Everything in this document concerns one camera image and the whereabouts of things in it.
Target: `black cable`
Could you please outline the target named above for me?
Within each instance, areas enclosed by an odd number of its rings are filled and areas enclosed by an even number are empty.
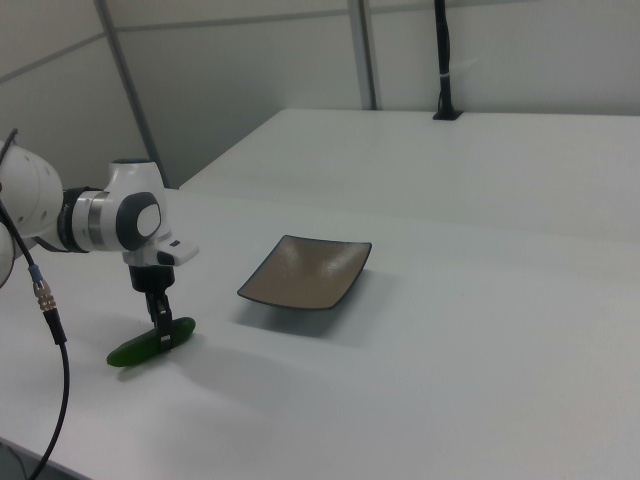
[[[13,223],[13,221],[11,221],[11,217],[9,217],[9,214],[7,213],[7,209],[4,208],[4,203],[2,203],[1,199],[0,199],[0,220],[2,221],[2,223],[4,223],[4,226],[7,227],[7,230],[9,230],[9,233],[18,244],[18,247],[20,247],[20,251],[24,255],[24,258],[27,260],[27,263],[29,264],[29,266],[34,265],[35,262],[33,261],[31,252],[29,252],[29,249],[25,245],[24,240],[22,240],[22,237],[20,236],[20,233],[18,232],[18,229],[16,228],[15,224]]]
[[[18,129],[14,128],[4,141],[4,145],[2,145],[2,149],[0,149],[0,165],[2,165],[2,160],[4,160],[4,156],[7,154],[7,150],[9,150],[9,147],[15,140],[16,135],[18,135]]]
[[[22,478],[24,478],[24,480],[27,480],[27,469],[24,467],[24,461],[22,460],[20,455],[18,455],[9,445],[5,445],[5,447],[7,448],[8,452],[18,461],[20,470],[22,470]]]
[[[13,130],[11,130],[11,133],[5,140],[4,145],[2,145],[2,149],[0,149],[0,165],[2,165],[2,162],[4,161],[4,157],[7,155],[7,152],[9,151],[9,147],[11,147],[11,144],[13,143],[17,134],[18,134],[17,128],[14,128]],[[25,245],[24,240],[22,240],[22,237],[20,236],[18,229],[16,228],[15,224],[11,220],[11,217],[9,217],[9,214],[7,213],[7,209],[4,208],[2,199],[0,199],[0,220],[7,227],[7,230],[9,230],[9,233],[18,244],[18,247],[20,247],[20,251],[22,251],[22,254],[24,255],[24,258],[27,260],[27,263],[29,264],[29,266],[32,266],[34,264],[33,257],[31,256],[29,249]]]
[[[11,146],[11,142],[15,139],[15,136],[18,134],[17,129],[13,129],[11,134],[5,141],[2,149],[0,149],[0,165],[4,160],[4,157]],[[64,384],[62,387],[62,403],[60,405],[60,413],[58,413],[58,421],[56,422],[56,428],[53,431],[53,435],[51,436],[51,440],[49,441],[49,446],[47,450],[44,452],[44,455],[36,465],[35,470],[29,476],[28,480],[35,480],[38,475],[42,472],[44,467],[51,456],[51,452],[53,452],[53,448],[56,446],[56,442],[58,441],[58,437],[60,436],[60,430],[62,430],[62,424],[64,423],[64,417],[67,413],[67,404],[69,403],[69,384],[70,384],[70,374],[69,374],[69,357],[67,356],[67,347],[65,342],[67,341],[64,330],[62,329],[62,325],[60,324],[60,315],[58,313],[58,309],[56,308],[55,300],[53,299],[53,295],[51,295],[51,290],[45,282],[42,274],[40,273],[40,269],[34,263],[33,257],[29,252],[29,249],[26,247],[24,240],[20,236],[20,232],[16,228],[13,220],[7,213],[4,205],[2,204],[2,200],[0,200],[0,217],[2,218],[3,223],[11,233],[11,236],[18,243],[20,250],[24,254],[25,259],[29,263],[29,273],[31,274],[31,278],[33,280],[34,293],[38,298],[38,303],[40,304],[40,309],[43,312],[44,318],[51,329],[51,334],[53,336],[53,340],[56,345],[60,347],[60,354],[62,356],[62,370],[64,372]]]
[[[58,414],[58,423],[56,423],[56,429],[53,431],[53,436],[51,437],[51,441],[49,442],[49,446],[47,447],[46,452],[38,462],[36,469],[33,471],[31,476],[29,476],[28,480],[35,480],[42,469],[47,464],[49,457],[51,456],[51,452],[53,451],[53,447],[56,446],[56,442],[58,441],[58,436],[60,435],[60,430],[62,429],[62,423],[64,422],[64,416],[67,413],[67,404],[69,403],[69,357],[67,356],[67,346],[64,343],[60,344],[60,354],[62,355],[62,369],[64,370],[64,386],[62,388],[62,404],[60,405],[60,413]]]

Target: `vertical wall seam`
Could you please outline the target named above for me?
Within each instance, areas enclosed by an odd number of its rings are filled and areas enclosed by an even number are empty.
[[[122,52],[120,41],[118,40],[118,36],[113,26],[113,20],[111,19],[111,14],[109,13],[109,8],[107,7],[106,0],[94,0],[94,3],[96,6],[96,10],[98,11],[98,16],[100,17],[100,22],[102,23],[102,28],[104,29],[104,34],[107,38],[107,41],[109,42],[113,60],[118,69],[118,73],[120,74],[122,85],[127,94],[127,98],[129,99],[131,111],[135,118],[136,124],[138,125],[140,136],[142,137],[142,141],[147,150],[147,155],[149,155],[149,159],[158,166],[164,186],[169,187],[169,179],[167,178],[167,174],[164,170],[162,162],[160,161],[158,149],[156,148],[155,141],[153,140],[153,135],[151,134],[151,129],[149,128],[149,123],[147,122],[144,110],[142,109],[142,104],[133,83],[131,72],[129,71],[129,67],[127,66],[127,62],[124,58],[124,53]]]

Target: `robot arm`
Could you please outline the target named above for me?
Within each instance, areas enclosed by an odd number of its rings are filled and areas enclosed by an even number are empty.
[[[63,193],[56,171],[39,156],[12,146],[0,165],[0,198],[23,238],[48,250],[121,252],[132,285],[143,292],[160,350],[171,348],[172,314],[165,290],[173,267],[198,253],[174,237],[168,222],[164,186],[155,163],[118,160],[109,166],[104,190]],[[0,285],[11,273],[15,248],[0,225]]]
[[[104,190],[64,192],[56,225],[39,235],[45,248],[123,252],[125,263],[135,267],[179,266],[196,255],[197,246],[176,240],[171,232],[155,163],[117,160],[109,170]]]

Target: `cable connector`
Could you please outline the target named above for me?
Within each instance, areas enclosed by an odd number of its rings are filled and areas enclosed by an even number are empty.
[[[64,334],[62,323],[60,323],[60,314],[56,308],[56,300],[51,294],[51,288],[42,276],[42,273],[40,273],[38,265],[31,265],[29,267],[29,273],[33,280],[33,293],[38,299],[40,310],[42,310],[44,319],[47,321],[47,325],[49,325],[53,341],[56,342],[56,345],[60,345],[67,341],[67,337]]]
[[[46,313],[56,308],[56,301],[51,294],[51,288],[49,288],[49,284],[44,278],[38,282],[33,282],[33,293],[38,299],[40,310],[43,312]]]

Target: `dark ceramic plate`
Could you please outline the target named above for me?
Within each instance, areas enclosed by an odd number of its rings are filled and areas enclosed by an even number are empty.
[[[276,307],[328,310],[351,289],[370,252],[370,243],[285,235],[238,295]]]

